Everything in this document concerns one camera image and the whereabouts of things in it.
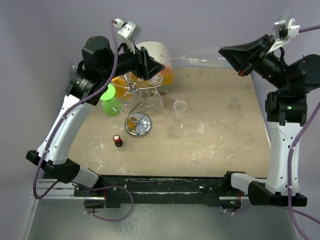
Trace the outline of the orange plastic wine glass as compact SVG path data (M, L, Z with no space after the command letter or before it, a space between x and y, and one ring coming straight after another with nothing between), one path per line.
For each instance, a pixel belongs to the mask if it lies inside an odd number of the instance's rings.
M134 85L132 86L132 89L129 88L129 86L127 85L127 81L121 76L113 78L111 84L113 85L115 90L113 97L116 99L124 101L138 92L138 89Z

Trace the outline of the clear flute glass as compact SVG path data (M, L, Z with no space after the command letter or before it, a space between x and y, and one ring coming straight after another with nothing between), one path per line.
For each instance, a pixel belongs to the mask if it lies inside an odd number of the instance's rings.
M138 91L141 95L141 104L145 108L151 108L153 106L153 99L151 97L151 90L149 89L149 86L147 82L144 79L139 78L136 81Z
M176 100L173 104L172 125L175 129L183 127L183 118L187 109L187 103L184 100Z
M192 65L202 66L202 67L213 67L213 68L224 68L229 64L227 60L219 53L219 47L205 47L196 50L192 50L181 56L161 56L160 59L167 61L169 64L172 61L185 61Z
M164 101L160 93L158 92L158 87L163 82L163 75L161 73L157 73L152 78L146 81L149 85L153 86L153 110L155 113L160 114L164 110Z

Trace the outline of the clear flute glass front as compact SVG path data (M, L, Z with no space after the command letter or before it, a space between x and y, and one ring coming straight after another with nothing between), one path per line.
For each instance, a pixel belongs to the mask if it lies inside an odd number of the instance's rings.
M176 100L173 104L172 125L175 129L183 127L183 118L187 109L187 103L184 100Z

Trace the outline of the green plastic wine glass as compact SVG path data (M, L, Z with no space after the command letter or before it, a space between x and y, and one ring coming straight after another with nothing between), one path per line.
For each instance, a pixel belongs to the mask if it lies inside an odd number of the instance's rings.
M115 105L118 99L116 97L116 89L112 84L108 85L107 90L100 96L100 100L102 110L106 116L115 117L120 113Z

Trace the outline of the clear flute glass back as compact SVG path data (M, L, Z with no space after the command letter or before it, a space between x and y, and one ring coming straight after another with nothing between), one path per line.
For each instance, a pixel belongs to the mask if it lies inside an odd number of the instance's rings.
M138 91L141 95L141 104L145 108L151 108L153 106L153 99L151 97L151 90L149 89L149 86L147 82L144 79L139 78L136 81Z

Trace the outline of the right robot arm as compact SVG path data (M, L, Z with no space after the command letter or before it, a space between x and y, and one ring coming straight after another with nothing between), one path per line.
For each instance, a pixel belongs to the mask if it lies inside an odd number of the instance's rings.
M240 76L256 72L276 88L265 100L271 150L267 178L231 172L222 190L228 196L240 190L254 206L304 207L307 198L298 177L300 138L310 125L307 95L320 86L320 57L309 54L286 64L283 55L274 54L275 43L273 35L264 35L218 51Z

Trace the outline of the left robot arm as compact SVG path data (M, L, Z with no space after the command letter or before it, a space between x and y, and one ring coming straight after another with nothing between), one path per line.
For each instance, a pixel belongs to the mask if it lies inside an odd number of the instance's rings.
M86 117L103 94L102 87L109 79L133 73L148 80L164 70L164 65L154 60L144 47L131 51L122 43L112 51L109 40L94 36L81 50L82 61L65 90L61 110L44 142L29 150L26 159L62 183L85 186L91 196L103 191L102 178L94 171L69 159L71 145Z

